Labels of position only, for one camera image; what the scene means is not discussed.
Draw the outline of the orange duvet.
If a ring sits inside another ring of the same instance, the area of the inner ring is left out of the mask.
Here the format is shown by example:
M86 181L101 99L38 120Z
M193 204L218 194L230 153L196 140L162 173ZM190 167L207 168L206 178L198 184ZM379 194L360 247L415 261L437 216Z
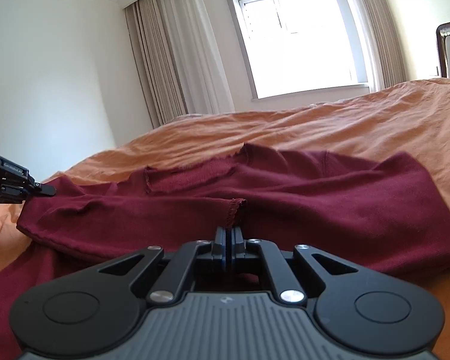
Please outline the orange duvet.
M167 169L229 155L246 142L373 160L406 151L426 166L450 208L450 79L410 81L376 94L287 111L181 117L94 154L67 174L79 185L120 181L146 166ZM54 263L17 230L20 212L20 205L0 205L0 359L15 359L20 352L9 330L9 307Z

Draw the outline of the beige right curtain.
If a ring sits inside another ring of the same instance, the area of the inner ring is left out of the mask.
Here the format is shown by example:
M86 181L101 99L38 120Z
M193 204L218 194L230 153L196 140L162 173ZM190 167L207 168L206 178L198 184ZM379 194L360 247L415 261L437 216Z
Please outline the beige right curtain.
M356 0L370 50L376 91L407 80L401 42L387 0Z

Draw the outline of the beige curtain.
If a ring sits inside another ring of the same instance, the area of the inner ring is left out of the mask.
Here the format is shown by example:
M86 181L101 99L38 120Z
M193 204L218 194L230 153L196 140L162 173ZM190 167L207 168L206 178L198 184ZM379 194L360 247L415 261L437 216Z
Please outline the beige curtain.
M138 0L124 13L154 128L235 110L204 0Z
M370 50L376 91L407 80L401 42L387 0L356 0Z

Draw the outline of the beige left curtain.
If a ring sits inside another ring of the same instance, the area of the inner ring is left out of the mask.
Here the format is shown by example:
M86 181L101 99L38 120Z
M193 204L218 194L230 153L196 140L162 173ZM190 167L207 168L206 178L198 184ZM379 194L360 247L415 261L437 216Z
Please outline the beige left curtain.
M138 0L124 13L154 128L235 110L204 0Z

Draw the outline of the maroon long sleeve shirt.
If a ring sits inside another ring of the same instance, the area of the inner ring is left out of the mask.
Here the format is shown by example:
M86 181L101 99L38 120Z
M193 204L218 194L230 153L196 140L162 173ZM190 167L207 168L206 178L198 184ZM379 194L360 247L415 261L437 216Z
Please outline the maroon long sleeve shirt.
M9 310L27 289L149 245L176 250L217 228L282 249L305 243L405 280L450 270L450 210L406 153L375 162L246 144L120 182L61 176L52 186L55 196L24 205L17 228L31 244L0 271L0 359L19 355Z

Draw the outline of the bright window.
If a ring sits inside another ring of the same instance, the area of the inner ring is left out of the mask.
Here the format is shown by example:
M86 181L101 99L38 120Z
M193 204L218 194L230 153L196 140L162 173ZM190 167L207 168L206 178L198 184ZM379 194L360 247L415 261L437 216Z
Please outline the bright window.
M356 0L227 0L253 97L369 93L371 56Z

